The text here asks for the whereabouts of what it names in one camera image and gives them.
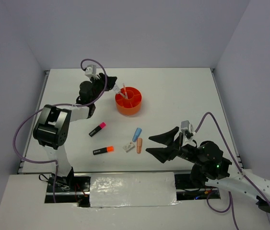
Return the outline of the orange thin highlighter pen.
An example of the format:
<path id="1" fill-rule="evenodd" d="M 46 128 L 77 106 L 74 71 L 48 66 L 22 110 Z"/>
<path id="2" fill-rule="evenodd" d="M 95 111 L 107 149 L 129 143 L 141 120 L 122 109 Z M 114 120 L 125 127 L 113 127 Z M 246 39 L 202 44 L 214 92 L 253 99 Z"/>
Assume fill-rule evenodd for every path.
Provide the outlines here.
<path id="1" fill-rule="evenodd" d="M 122 85 L 123 85 L 123 89 L 124 89 L 125 98 L 128 99 L 128 94 L 127 94 L 126 86 L 125 86 L 124 83 Z"/>

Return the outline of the orange black highlighter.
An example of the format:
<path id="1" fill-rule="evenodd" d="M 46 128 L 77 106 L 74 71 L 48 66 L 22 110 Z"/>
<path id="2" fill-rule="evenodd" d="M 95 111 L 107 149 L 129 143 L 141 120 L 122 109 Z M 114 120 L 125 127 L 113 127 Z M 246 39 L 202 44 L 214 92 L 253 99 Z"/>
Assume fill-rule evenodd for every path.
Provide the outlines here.
<path id="1" fill-rule="evenodd" d="M 93 150 L 93 155 L 99 155 L 99 154 L 113 152 L 113 151 L 114 151 L 114 147 L 109 146 L 109 147 L 104 147 L 104 148 Z"/>

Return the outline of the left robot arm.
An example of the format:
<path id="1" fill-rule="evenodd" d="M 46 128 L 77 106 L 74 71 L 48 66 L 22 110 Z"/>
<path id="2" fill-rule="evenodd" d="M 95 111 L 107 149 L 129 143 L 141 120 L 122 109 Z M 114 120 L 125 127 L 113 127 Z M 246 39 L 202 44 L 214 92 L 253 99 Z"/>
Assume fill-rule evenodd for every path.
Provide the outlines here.
<path id="1" fill-rule="evenodd" d="M 59 108 L 45 105 L 33 130 L 33 137 L 46 151 L 48 159 L 54 162 L 52 178 L 55 187 L 70 191 L 75 186 L 74 170 L 68 161 L 65 142 L 71 122 L 89 119 L 95 111 L 94 101 L 103 91 L 115 87 L 117 77 L 106 77 L 105 74 L 89 74 L 89 80 L 79 86 L 76 105 Z"/>

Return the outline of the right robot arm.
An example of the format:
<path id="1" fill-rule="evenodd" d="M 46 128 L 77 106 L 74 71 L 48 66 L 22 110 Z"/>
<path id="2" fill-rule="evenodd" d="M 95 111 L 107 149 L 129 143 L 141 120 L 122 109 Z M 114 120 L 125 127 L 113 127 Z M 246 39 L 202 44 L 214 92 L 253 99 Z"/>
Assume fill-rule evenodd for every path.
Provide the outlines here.
<path id="1" fill-rule="evenodd" d="M 161 163 L 176 157 L 193 163 L 190 183 L 194 187 L 211 186 L 229 192 L 237 192 L 254 200 L 262 211 L 270 213 L 270 180 L 250 171 L 237 169 L 232 161 L 223 157 L 223 151 L 212 141 L 191 145 L 193 133 L 178 127 L 149 140 L 163 144 L 163 148 L 147 148 L 146 151 Z"/>

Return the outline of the clear bottle blue cap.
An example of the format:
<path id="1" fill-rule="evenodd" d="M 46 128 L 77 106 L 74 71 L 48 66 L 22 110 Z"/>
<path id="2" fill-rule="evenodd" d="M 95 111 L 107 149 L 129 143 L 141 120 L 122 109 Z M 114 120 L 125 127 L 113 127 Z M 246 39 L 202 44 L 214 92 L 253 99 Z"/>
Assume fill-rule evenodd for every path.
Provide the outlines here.
<path id="1" fill-rule="evenodd" d="M 112 90 L 114 91 L 115 94 L 123 94 L 121 92 L 121 89 L 119 88 L 119 86 L 117 84 L 115 84 L 112 88 Z"/>

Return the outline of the blue translucent eraser case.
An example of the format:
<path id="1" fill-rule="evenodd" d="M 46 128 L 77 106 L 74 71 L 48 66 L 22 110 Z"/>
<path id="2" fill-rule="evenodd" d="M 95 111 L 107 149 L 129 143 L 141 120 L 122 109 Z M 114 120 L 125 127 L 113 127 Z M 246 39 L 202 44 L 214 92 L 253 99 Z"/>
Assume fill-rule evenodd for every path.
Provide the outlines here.
<path id="1" fill-rule="evenodd" d="M 139 138 L 139 136 L 141 134 L 141 131 L 142 131 L 142 129 L 139 128 L 139 127 L 136 129 L 136 131 L 135 131 L 135 133 L 133 135 L 133 138 L 132 138 L 132 141 L 133 142 L 136 142 L 137 141 L 137 139 Z"/>

